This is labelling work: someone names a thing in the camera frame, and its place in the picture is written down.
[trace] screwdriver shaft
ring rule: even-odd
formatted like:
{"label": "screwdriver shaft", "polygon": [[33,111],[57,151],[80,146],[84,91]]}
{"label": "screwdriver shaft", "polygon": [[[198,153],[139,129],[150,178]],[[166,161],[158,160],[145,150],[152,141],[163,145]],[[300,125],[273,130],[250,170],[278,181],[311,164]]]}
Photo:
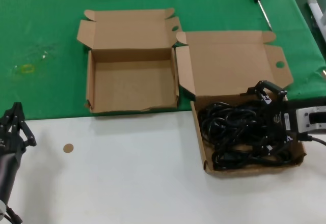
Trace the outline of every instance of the screwdriver shaft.
{"label": "screwdriver shaft", "polygon": [[268,20],[268,17],[267,17],[267,15],[266,15],[265,11],[264,11],[264,8],[263,8],[261,2],[258,1],[258,4],[259,4],[259,6],[260,6],[261,11],[263,12],[263,15],[265,16],[265,19],[266,19],[266,21],[267,21],[267,24],[268,24],[270,30],[273,31],[273,30],[271,29],[270,21]]}

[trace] box hole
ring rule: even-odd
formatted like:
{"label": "box hole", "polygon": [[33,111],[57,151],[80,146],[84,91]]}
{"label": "box hole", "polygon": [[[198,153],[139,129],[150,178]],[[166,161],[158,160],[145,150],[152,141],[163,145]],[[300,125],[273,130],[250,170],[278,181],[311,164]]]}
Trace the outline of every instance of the box hole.
{"label": "box hole", "polygon": [[276,67],[277,68],[284,68],[284,66],[285,66],[285,63],[283,62],[283,61],[278,61],[277,63],[276,63]]}

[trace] cable connector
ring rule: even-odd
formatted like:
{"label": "cable connector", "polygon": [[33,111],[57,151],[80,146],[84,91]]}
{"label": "cable connector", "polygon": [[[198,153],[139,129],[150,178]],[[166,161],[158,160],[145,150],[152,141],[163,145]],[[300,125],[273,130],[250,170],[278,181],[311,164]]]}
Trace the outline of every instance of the cable connector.
{"label": "cable connector", "polygon": [[298,133],[297,136],[296,136],[296,139],[298,141],[311,142],[312,141],[312,136],[308,135],[307,133]]}
{"label": "cable connector", "polygon": [[11,218],[11,222],[13,224],[22,224],[22,219],[8,206],[7,206],[7,214]]}

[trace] green tablecloth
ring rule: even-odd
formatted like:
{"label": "green tablecloth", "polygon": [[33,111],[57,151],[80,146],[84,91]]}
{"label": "green tablecloth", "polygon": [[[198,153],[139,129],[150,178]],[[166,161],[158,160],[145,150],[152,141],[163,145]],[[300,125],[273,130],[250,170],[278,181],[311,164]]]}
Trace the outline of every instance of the green tablecloth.
{"label": "green tablecloth", "polygon": [[[85,9],[174,7],[184,31],[268,30],[252,0],[0,0],[0,111],[21,101],[28,119],[89,116],[87,53],[76,41]],[[294,0],[262,0],[294,84],[289,98],[326,95],[324,59]],[[181,97],[180,110],[189,109]]]}

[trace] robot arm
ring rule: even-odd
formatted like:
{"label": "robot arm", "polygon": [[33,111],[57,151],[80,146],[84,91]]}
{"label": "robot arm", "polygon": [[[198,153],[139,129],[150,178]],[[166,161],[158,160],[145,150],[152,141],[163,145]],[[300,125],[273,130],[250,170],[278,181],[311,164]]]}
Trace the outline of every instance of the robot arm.
{"label": "robot arm", "polygon": [[[20,131],[26,135],[26,141],[20,137]],[[12,224],[22,223],[8,207],[8,201],[27,146],[36,146],[36,141],[25,122],[21,103],[15,102],[0,118],[0,221],[6,218]]]}
{"label": "robot arm", "polygon": [[[270,90],[276,99],[271,100],[264,89]],[[299,141],[317,141],[326,145],[324,141],[308,135],[308,132],[326,129],[326,97],[288,101],[286,90],[266,80],[248,88],[245,94],[256,94],[265,102],[267,109],[264,113],[272,124],[272,130],[278,128],[287,134],[295,134]]]}

